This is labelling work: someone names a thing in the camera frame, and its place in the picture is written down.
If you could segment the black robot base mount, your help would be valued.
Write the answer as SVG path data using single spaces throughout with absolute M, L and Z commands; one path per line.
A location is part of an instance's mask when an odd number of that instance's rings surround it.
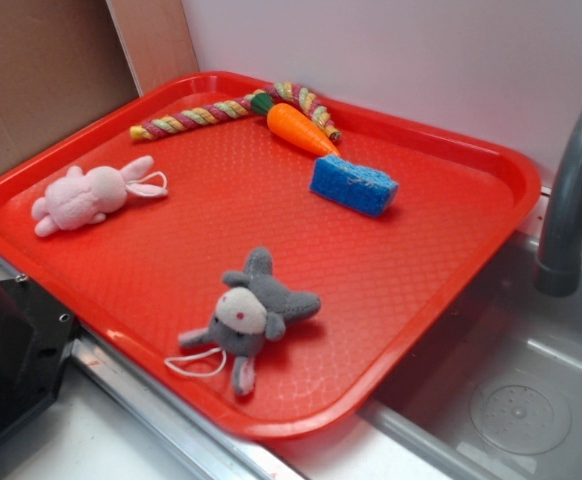
M 34 280 L 0 280 L 0 443 L 56 401 L 77 327 Z

